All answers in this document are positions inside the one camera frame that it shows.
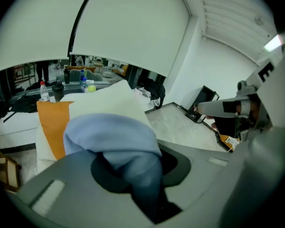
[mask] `ceiling light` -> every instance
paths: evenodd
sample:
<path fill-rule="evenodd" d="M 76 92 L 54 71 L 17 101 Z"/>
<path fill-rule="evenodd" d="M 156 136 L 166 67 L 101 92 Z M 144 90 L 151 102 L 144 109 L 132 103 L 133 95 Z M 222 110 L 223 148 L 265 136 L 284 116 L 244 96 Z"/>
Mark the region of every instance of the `ceiling light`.
<path fill-rule="evenodd" d="M 280 45 L 282 45 L 282 41 L 281 41 L 280 37 L 278 35 L 276 35 L 264 47 L 267 51 L 270 52 L 270 51 L 273 51 L 274 49 L 276 49 L 277 47 L 279 47 Z"/>

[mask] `white ceiling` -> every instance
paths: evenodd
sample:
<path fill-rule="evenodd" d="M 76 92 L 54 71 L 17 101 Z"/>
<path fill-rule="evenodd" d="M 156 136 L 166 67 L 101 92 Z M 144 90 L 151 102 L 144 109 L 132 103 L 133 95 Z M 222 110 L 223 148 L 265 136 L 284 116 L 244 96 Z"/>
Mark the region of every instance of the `white ceiling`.
<path fill-rule="evenodd" d="M 276 34 L 273 15 L 262 0 L 185 0 L 206 37 L 225 43 L 256 63 L 270 55 L 264 45 Z"/>

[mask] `light blue cloth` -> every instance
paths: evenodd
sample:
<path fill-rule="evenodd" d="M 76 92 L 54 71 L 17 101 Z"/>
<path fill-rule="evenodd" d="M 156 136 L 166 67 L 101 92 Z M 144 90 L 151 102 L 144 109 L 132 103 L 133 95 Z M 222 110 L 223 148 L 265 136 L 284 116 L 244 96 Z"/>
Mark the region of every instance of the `light blue cloth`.
<path fill-rule="evenodd" d="M 116 174 L 132 184 L 136 204 L 156 220 L 162 153 L 149 126 L 115 114 L 87 114 L 67 124 L 63 141 L 66 155 L 83 149 L 102 152 Z"/>

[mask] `plastic bottle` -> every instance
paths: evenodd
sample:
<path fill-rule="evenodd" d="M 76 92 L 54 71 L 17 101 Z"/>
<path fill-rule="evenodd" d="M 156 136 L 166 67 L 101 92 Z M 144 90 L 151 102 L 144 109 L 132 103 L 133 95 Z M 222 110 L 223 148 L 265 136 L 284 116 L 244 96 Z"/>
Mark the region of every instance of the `plastic bottle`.
<path fill-rule="evenodd" d="M 84 93 L 84 92 L 85 92 L 85 89 L 86 89 L 86 80 L 87 80 L 86 77 L 84 77 L 84 78 L 82 79 L 82 83 L 81 83 L 81 91 L 82 91 L 82 93 Z"/>
<path fill-rule="evenodd" d="M 59 68 L 56 68 L 56 82 L 61 82 L 61 73 Z"/>
<path fill-rule="evenodd" d="M 41 82 L 40 82 L 40 96 L 41 96 L 42 101 L 48 101 L 48 102 L 50 102 L 50 100 L 49 100 L 49 94 L 48 94 L 48 89 L 47 89 L 47 87 L 45 86 L 44 81 L 41 81 Z"/>
<path fill-rule="evenodd" d="M 87 80 L 86 81 L 85 93 L 91 93 L 91 92 L 95 92 L 95 91 L 96 91 L 96 87 L 95 87 L 94 80 Z"/>
<path fill-rule="evenodd" d="M 84 77 L 85 77 L 85 71 L 82 69 L 82 70 L 80 70 L 80 74 L 79 74 L 80 86 L 82 85 L 82 80 Z"/>

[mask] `tiled floor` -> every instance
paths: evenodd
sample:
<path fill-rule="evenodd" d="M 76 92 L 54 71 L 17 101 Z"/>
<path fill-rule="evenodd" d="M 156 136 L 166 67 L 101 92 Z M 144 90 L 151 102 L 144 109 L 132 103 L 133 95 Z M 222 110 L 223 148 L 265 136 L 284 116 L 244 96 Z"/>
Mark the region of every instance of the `tiled floor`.
<path fill-rule="evenodd" d="M 147 114 L 156 137 L 161 140 L 199 149 L 225 150 L 216 143 L 214 133 L 202 124 L 196 124 L 185 116 L 185 112 L 174 105 Z M 23 185 L 36 175 L 36 150 L 9 154 L 22 166 L 20 181 Z"/>

